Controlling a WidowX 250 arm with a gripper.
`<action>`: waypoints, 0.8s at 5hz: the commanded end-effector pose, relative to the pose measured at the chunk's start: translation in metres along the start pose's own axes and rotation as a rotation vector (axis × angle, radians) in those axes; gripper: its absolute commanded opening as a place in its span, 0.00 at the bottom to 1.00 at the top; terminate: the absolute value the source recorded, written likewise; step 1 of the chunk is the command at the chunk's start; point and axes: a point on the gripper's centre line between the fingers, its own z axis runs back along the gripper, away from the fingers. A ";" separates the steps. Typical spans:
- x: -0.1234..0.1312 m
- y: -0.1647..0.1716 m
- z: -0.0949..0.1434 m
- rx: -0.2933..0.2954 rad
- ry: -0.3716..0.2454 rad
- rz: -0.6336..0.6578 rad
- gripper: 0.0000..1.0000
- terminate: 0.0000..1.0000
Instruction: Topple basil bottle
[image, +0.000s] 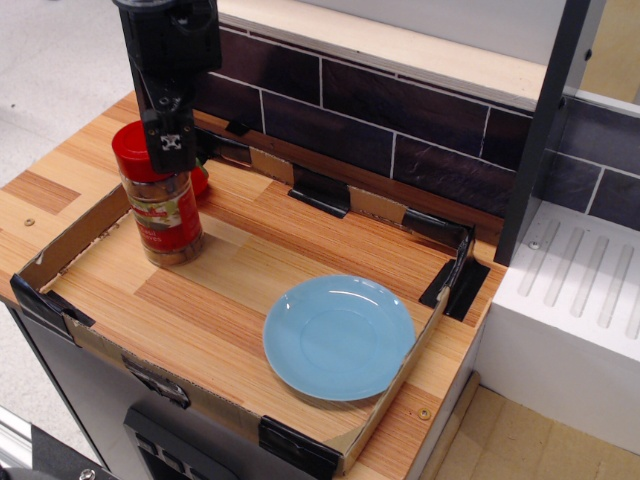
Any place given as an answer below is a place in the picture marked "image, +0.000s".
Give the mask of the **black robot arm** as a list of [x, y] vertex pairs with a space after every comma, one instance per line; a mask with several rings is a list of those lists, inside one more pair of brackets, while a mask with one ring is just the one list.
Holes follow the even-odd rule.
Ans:
[[197, 77], [221, 67], [215, 1], [117, 1], [152, 169], [196, 166]]

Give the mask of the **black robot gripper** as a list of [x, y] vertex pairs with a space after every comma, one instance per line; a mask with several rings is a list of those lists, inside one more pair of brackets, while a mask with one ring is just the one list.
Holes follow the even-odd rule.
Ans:
[[121, 25], [152, 169], [196, 166], [191, 113], [196, 77], [221, 67], [215, 2], [119, 2]]

